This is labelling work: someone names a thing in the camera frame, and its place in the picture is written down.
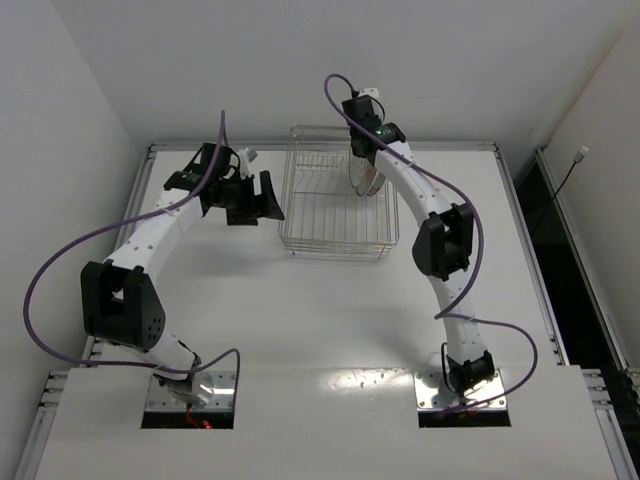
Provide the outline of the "orange sunburst plate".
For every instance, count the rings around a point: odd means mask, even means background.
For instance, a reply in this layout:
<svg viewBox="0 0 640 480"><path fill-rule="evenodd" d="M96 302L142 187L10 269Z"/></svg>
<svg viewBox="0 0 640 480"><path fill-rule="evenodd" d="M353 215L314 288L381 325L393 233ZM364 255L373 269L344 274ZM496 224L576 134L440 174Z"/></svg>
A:
<svg viewBox="0 0 640 480"><path fill-rule="evenodd" d="M378 172L378 170L372 166L370 166L365 174L364 177L364 187L363 187L363 194L366 196L374 196L372 194L372 185L374 183L374 179L376 177L376 173Z"/></svg>

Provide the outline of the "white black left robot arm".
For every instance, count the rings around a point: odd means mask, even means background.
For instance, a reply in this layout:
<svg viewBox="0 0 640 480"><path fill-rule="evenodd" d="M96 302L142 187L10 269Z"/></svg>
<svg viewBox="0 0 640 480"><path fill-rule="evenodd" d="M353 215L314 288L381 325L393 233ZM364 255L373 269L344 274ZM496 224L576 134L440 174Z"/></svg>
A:
<svg viewBox="0 0 640 480"><path fill-rule="evenodd" d="M131 236L104 261L85 265L80 280L88 335L130 350L163 382L190 386L201 360L169 332L155 282L181 239L212 208L224 210L229 225L283 220L269 172L250 172L256 157L251 148L203 144L165 181Z"/></svg>

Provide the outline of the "white plate with centre emblem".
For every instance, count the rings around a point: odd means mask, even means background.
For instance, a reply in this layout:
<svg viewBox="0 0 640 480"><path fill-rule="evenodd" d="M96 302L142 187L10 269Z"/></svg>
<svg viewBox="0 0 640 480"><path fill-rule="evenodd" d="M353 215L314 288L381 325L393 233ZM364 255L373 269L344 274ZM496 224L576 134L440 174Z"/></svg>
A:
<svg viewBox="0 0 640 480"><path fill-rule="evenodd" d="M349 159L349 181L356 194L359 196L366 196L363 194L364 177L370 166L374 167L367 159L357 156L351 156Z"/></svg>

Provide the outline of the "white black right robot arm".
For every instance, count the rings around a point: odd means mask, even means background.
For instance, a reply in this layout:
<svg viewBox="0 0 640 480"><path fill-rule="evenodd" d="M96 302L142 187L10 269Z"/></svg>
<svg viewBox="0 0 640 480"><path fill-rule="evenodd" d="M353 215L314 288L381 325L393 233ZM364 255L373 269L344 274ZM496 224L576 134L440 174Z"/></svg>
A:
<svg viewBox="0 0 640 480"><path fill-rule="evenodd" d="M445 313L447 383L462 396L495 373L488 347L472 322L473 303L469 297L460 297L470 279L473 211L467 201L450 200L417 170L406 136L397 125L382 122L374 111L376 103L374 97L357 92L342 102L344 114L367 130L362 133L350 128L350 182L360 196L372 196L389 182L413 213L419 231L412 258Z"/></svg>

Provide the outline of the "metal wire dish rack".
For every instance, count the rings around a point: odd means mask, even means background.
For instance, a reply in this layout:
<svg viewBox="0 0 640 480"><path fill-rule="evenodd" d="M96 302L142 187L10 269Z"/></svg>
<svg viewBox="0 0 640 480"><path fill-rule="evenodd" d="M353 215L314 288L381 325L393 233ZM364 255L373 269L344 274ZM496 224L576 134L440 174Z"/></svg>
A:
<svg viewBox="0 0 640 480"><path fill-rule="evenodd" d="M290 129L278 227L294 255L377 260L398 243L398 197L385 182L374 196L359 196L348 175L346 127L298 125Z"/></svg>

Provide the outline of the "green rim lettered plate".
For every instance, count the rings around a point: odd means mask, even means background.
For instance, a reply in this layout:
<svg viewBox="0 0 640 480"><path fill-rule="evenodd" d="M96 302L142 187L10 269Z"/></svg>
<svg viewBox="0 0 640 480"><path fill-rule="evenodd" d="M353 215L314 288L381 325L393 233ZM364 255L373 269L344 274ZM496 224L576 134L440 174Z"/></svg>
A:
<svg viewBox="0 0 640 480"><path fill-rule="evenodd" d="M372 194L376 195L378 191L383 187L385 182L386 177L380 171L378 171L372 185Z"/></svg>

